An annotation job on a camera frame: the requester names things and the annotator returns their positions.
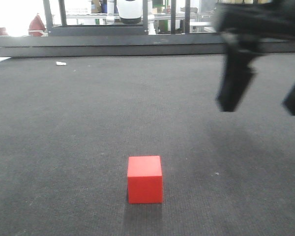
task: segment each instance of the gray platform edge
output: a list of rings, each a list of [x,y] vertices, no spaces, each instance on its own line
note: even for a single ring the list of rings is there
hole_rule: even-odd
[[[295,42],[266,39],[265,53],[295,53]],[[0,37],[0,57],[154,56],[224,53],[217,34]]]

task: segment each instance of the white robot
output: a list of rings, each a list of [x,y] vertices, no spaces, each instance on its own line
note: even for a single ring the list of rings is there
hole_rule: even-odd
[[[141,21],[143,0],[107,0],[107,17],[108,24],[115,22],[114,10],[115,1],[117,1],[117,9],[120,21],[124,24],[137,24]],[[147,0],[147,20],[148,33],[156,34],[154,28],[154,15],[152,13],[152,0]]]

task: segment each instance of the red block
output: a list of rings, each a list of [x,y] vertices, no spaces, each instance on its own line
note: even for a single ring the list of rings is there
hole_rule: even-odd
[[[130,156],[128,164],[129,203],[163,202],[160,156]]]

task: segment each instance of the metal pole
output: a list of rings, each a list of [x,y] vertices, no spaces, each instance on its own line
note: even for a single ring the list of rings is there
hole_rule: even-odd
[[[176,0],[171,2],[171,34],[176,33]]]
[[[148,33],[148,1],[143,1],[143,29],[145,33]]]
[[[190,0],[185,4],[185,33],[190,33]]]
[[[43,0],[43,3],[44,3],[44,9],[45,9],[47,31],[49,33],[49,32],[51,32],[52,27],[54,26],[53,16],[51,14],[49,0]]]
[[[58,1],[59,1],[59,7],[60,7],[61,24],[63,26],[67,26],[67,17],[65,14],[64,0],[58,0]]]

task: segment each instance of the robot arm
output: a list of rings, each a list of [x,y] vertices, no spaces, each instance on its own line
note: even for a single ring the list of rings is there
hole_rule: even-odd
[[[222,111],[233,112],[254,76],[249,63],[263,55],[261,39],[295,40],[295,0],[257,5],[218,3],[213,25],[221,33],[227,53],[217,100]],[[283,104],[295,116],[295,87]]]
[[[152,13],[152,0],[147,0],[148,5],[148,31],[149,34],[155,34],[154,15]],[[137,24],[141,21],[143,0],[117,0],[117,9],[120,21],[126,25]],[[114,17],[115,0],[107,0],[107,17],[108,24],[115,22]]]

